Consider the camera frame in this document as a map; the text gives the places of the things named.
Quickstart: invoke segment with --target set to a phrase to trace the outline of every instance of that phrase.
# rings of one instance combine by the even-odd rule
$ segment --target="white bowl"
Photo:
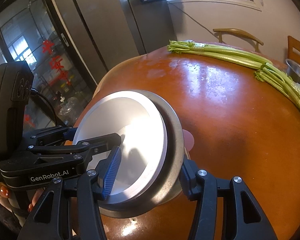
[[[101,99],[87,112],[73,144],[110,133],[122,138],[122,161],[105,201],[113,204],[136,198],[155,181],[167,151],[167,131],[150,99],[134,91],[120,91]],[[87,170],[94,169],[108,154],[94,155]]]

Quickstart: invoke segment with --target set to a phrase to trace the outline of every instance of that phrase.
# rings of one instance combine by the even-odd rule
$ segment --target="wooden table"
[[[274,64],[284,69],[277,61]],[[225,61],[158,49],[114,67],[80,116],[101,98],[143,89],[163,97],[194,136],[191,159],[215,177],[241,176],[279,240],[300,225],[300,112],[254,71]],[[195,202],[184,195],[132,219],[102,217],[107,238],[187,239]],[[215,239],[221,235],[218,201]]]

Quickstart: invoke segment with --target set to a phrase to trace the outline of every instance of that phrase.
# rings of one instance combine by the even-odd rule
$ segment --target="metal basin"
[[[287,75],[290,76],[294,82],[300,84],[300,65],[292,59],[286,59],[288,65]]]

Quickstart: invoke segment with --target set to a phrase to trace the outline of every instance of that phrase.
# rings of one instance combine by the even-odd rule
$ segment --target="wooden chair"
[[[288,58],[300,64],[300,54],[294,52],[293,48],[300,52],[300,41],[288,36]]]
[[[264,44],[261,40],[259,40],[255,36],[253,36],[250,33],[245,32],[243,30],[239,30],[239,29],[213,29],[213,31],[219,33],[219,42],[220,43],[223,43],[223,41],[222,41],[222,35],[223,34],[230,34],[230,35],[234,35],[234,36],[237,36],[237,37],[240,37],[240,38],[246,38],[246,39],[255,41],[256,42],[256,45],[255,45],[255,51],[256,52],[259,52],[259,44],[261,46],[263,46],[263,44]]]

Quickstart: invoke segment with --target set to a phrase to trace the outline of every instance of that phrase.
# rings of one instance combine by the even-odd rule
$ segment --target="silver screw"
[[[198,174],[200,176],[206,176],[207,175],[207,172],[205,170],[198,170]]]
[[[242,181],[242,179],[239,177],[239,176],[235,176],[233,178],[233,180],[236,182],[236,183],[240,183]]]
[[[55,177],[52,181],[53,183],[59,183],[61,181],[61,177]]]
[[[88,170],[87,174],[88,174],[88,176],[94,176],[97,174],[97,172],[95,170]]]

